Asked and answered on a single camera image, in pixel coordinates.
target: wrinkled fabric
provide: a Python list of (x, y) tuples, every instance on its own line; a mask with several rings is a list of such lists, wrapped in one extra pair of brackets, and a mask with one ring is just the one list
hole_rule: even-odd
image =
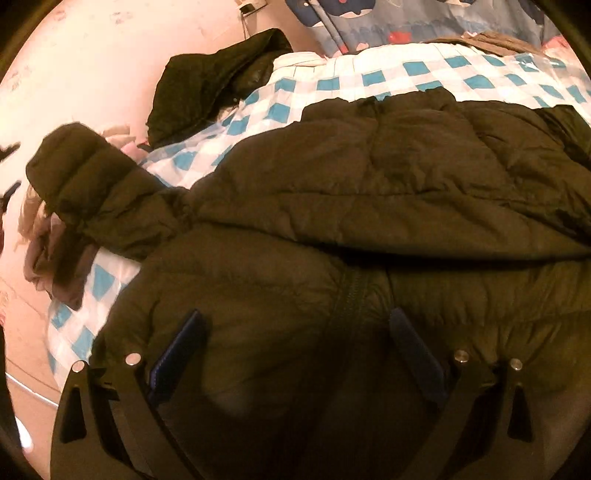
[(160, 148), (198, 133), (220, 110), (265, 85), (273, 61), (290, 52), (283, 32), (271, 28), (212, 55), (172, 57), (158, 81), (148, 117), (150, 146)]
[(464, 33), (463, 35), (452, 35), (428, 40), (424, 43), (453, 43), (476, 47), (485, 53), (492, 53), (499, 57), (507, 57), (517, 53), (534, 53), (544, 56), (539, 48), (519, 38), (511, 37), (499, 32), (486, 31), (476, 35)]
[(27, 248), (23, 273), (72, 310), (82, 306), (84, 285), (99, 247), (68, 228), (57, 215), (44, 218)]
[(142, 262), (92, 365), (139, 352), (150, 367), (187, 312), (207, 322), (158, 408), (203, 476), (400, 475), (437, 411), (390, 338), (399, 307), (447, 352), (522, 361), (549, 478), (590, 419), (590, 153), (571, 106), (439, 88), (306, 107), (190, 190), (79, 124), (27, 176), (68, 226)]
[(129, 125), (114, 125), (103, 130), (100, 136), (114, 147), (119, 148), (136, 163), (140, 163), (148, 156), (145, 150), (138, 147), (138, 144), (143, 143), (146, 139), (131, 135)]

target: folded clothing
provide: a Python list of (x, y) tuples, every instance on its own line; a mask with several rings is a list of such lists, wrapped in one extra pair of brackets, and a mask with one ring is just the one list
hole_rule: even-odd
[(84, 285), (99, 247), (67, 228), (56, 214), (41, 221), (25, 256), (25, 279), (72, 310), (82, 306)]
[(491, 30), (476, 35), (464, 33), (462, 36), (452, 35), (450, 37), (439, 37), (433, 40), (427, 40), (423, 43), (453, 43), (466, 45), (468, 47), (476, 47), (484, 53), (492, 53), (499, 57), (508, 57), (509, 55), (515, 55), (517, 53), (535, 53), (537, 55), (545, 56), (539, 48), (534, 47), (531, 43)]
[(148, 117), (150, 145), (159, 148), (198, 133), (215, 121), (220, 110), (266, 85), (274, 60), (290, 52), (283, 32), (272, 28), (212, 55), (172, 57)]

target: dark green puffer jacket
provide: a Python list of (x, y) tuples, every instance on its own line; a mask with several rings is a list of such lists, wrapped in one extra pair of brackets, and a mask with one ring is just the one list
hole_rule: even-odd
[(522, 360), (549, 478), (591, 417), (590, 146), (570, 106), (436, 89), (311, 105), (191, 190), (79, 124), (27, 176), (67, 224), (142, 262), (91, 363), (153, 364), (189, 310), (209, 322), (159, 408), (206, 479), (268, 478), (278, 452), (275, 478), (396, 478), (437, 411), (392, 344), (395, 307), (449, 352)]

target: brown blanket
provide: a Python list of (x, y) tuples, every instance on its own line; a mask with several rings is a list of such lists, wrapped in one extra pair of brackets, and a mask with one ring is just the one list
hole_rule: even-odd
[(450, 37), (427, 40), (423, 43), (453, 43), (466, 45), (468, 47), (476, 47), (478, 50), (482, 50), (485, 53), (492, 53), (499, 57), (515, 55), (516, 53), (535, 53), (536, 55), (545, 56), (542, 51), (535, 48), (531, 43), (490, 30), (479, 33), (475, 36), (472, 36), (469, 33), (464, 33), (461, 37), (459, 35), (452, 35)]

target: metal rivet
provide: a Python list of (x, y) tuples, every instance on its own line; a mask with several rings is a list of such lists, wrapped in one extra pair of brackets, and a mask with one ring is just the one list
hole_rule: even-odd
[(74, 362), (72, 364), (72, 371), (74, 373), (79, 374), (80, 372), (82, 372), (84, 370), (85, 366), (86, 366), (86, 363), (84, 363), (82, 360), (78, 360), (77, 362)]
[(139, 353), (130, 353), (128, 356), (125, 357), (125, 363), (128, 364), (130, 367), (136, 366), (141, 361), (142, 356)]
[(465, 364), (470, 359), (470, 355), (464, 350), (456, 350), (456, 353), (454, 353), (453, 357), (456, 362), (461, 364)]
[(516, 372), (518, 372), (519, 370), (521, 370), (523, 368), (523, 363), (518, 358), (512, 358), (511, 361), (509, 362), (509, 365)]

